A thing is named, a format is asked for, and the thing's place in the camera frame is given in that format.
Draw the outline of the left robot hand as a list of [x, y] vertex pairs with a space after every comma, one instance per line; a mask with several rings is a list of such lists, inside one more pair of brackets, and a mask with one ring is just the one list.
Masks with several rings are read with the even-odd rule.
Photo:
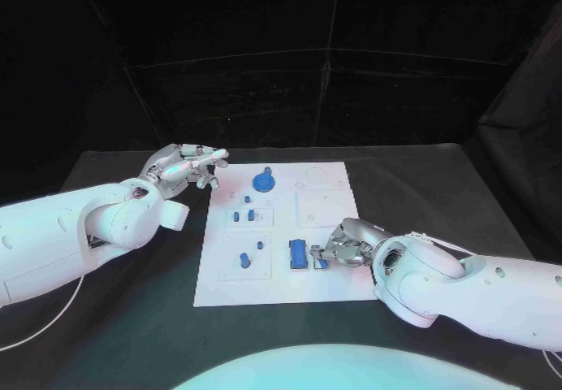
[[226, 168], [229, 153], [204, 145], [170, 144], [148, 158], [139, 171], [139, 178], [160, 191], [163, 198], [174, 198], [196, 184], [199, 189], [207, 185], [219, 189], [219, 180], [209, 172], [209, 167]]

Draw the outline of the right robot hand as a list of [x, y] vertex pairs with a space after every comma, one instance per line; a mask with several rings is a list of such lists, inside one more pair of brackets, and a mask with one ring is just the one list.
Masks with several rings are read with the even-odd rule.
[[346, 267], [369, 267], [379, 246], [393, 235], [361, 219], [344, 218], [328, 236], [324, 247], [312, 245], [310, 255], [320, 263], [337, 262]]

